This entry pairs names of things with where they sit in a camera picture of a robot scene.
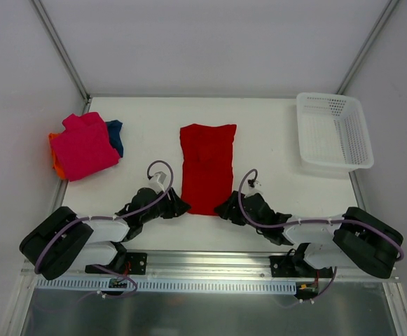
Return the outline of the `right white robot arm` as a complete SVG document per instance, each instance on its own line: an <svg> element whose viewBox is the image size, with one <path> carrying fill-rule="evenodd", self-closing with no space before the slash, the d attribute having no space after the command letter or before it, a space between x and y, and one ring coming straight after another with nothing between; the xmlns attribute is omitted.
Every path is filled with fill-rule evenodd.
<svg viewBox="0 0 407 336"><path fill-rule="evenodd" d="M259 192L237 191L214 209L233 224L250 225L277 246L290 246L287 267L301 277L316 270L357 267L379 279L403 259L403 236L366 211L350 206L330 218L302 218L274 211Z"/></svg>

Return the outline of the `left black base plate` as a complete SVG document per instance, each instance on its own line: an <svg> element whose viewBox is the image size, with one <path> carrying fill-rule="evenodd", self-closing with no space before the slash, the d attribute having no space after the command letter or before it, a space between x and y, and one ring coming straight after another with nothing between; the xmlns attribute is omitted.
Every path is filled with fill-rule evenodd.
<svg viewBox="0 0 407 336"><path fill-rule="evenodd" d="M109 261L92 262L85 266L85 273L87 274L103 274L104 270L97 267L105 268L116 274L123 275L145 275L147 266L147 253L144 252L130 252L122 246L118 249L114 257Z"/></svg>

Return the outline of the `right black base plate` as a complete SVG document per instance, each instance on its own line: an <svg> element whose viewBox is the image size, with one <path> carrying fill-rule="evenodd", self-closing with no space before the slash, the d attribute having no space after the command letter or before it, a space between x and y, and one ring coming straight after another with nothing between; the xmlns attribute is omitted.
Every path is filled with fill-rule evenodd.
<svg viewBox="0 0 407 336"><path fill-rule="evenodd" d="M294 257L289 255L271 255L268 257L270 272L274 278L322 278L328 279L333 275L333 269L315 269L304 260L294 261Z"/></svg>

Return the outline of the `blue folded t shirt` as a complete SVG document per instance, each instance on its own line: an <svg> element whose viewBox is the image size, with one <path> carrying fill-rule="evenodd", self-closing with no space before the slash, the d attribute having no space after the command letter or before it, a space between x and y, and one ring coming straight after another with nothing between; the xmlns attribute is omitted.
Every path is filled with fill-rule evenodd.
<svg viewBox="0 0 407 336"><path fill-rule="evenodd" d="M106 122L107 132L109 134L109 143L114 148L119 156L122 158L124 155L123 142L120 138L120 132L122 130L122 122L119 120L111 120Z"/></svg>

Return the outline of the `orange folded t shirt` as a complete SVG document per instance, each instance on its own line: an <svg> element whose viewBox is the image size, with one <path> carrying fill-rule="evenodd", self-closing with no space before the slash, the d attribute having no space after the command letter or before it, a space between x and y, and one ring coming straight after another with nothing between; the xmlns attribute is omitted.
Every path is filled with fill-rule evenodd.
<svg viewBox="0 0 407 336"><path fill-rule="evenodd" d="M48 141L49 141L49 146L50 146L50 154L51 157L53 159L53 169L55 170L57 176L61 179L61 180L66 180L66 176L65 176L65 172L64 169L60 163L60 161L58 160L58 157L52 147L52 140L56 139L60 134L59 133L50 133L48 135Z"/></svg>

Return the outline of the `aluminium mounting rail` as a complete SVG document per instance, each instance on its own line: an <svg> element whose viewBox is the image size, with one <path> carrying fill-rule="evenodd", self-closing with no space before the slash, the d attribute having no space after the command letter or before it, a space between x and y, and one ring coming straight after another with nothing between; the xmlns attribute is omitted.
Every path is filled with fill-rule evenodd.
<svg viewBox="0 0 407 336"><path fill-rule="evenodd" d="M42 257L37 274L47 280L54 280L63 274L85 273L85 266L93 262L109 261L120 244L86 246L82 253L75 250L54 253L51 257ZM219 253L219 252L183 252L183 251L135 251L147 253L145 275L123 275L104 270L106 275L123 278L128 276L146 277L204 277L216 278L274 278L270 272L269 256L294 256L285 253L269 255L267 253Z"/></svg>

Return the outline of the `red t shirt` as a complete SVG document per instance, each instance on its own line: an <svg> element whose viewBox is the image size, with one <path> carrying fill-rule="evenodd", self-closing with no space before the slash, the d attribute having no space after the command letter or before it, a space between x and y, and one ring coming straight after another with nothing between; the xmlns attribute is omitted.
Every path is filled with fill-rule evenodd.
<svg viewBox="0 0 407 336"><path fill-rule="evenodd" d="M233 191L233 144L237 125L192 124L179 132L183 153L181 198L190 214L214 216Z"/></svg>

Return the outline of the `pink folded t shirt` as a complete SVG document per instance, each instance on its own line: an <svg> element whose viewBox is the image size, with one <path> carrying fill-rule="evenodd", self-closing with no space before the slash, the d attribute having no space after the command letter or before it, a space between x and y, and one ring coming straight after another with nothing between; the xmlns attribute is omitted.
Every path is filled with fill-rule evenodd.
<svg viewBox="0 0 407 336"><path fill-rule="evenodd" d="M64 131L51 144L68 181L78 181L118 164L121 157L109 143L106 121L97 112L71 114Z"/></svg>

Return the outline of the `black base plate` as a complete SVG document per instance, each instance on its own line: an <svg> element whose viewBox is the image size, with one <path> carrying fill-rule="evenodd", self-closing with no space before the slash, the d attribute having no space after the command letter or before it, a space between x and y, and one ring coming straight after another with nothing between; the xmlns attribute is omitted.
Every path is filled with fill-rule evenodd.
<svg viewBox="0 0 407 336"><path fill-rule="evenodd" d="M289 255L271 255L268 257L270 272L274 278L322 278L328 279L333 275L333 269L315 269L304 260L294 261L294 257Z"/></svg>
<svg viewBox="0 0 407 336"><path fill-rule="evenodd" d="M122 246L118 249L114 257L109 261L92 262L85 266L85 273L87 274L103 274L104 270L97 267L105 268L116 274L123 275L145 275L147 266L147 253L144 252L130 252Z"/></svg>

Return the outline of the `white plastic basket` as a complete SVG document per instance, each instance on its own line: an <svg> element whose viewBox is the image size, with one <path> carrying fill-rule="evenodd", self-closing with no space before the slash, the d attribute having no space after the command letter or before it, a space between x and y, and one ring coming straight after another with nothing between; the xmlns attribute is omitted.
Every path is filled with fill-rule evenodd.
<svg viewBox="0 0 407 336"><path fill-rule="evenodd" d="M302 166L335 174L370 169L371 140L362 105L344 95L302 92L296 98Z"/></svg>

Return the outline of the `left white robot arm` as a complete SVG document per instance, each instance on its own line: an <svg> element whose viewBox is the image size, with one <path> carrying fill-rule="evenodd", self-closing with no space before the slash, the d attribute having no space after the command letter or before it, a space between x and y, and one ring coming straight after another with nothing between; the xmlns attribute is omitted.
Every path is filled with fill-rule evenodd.
<svg viewBox="0 0 407 336"><path fill-rule="evenodd" d="M134 239L144 224L157 218L178 218L191 210L170 188L166 193L141 188L113 217L79 216L67 206L51 213L20 243L19 250L37 274L53 280L72 269L99 273L98 264L110 273L123 270L123 242Z"/></svg>

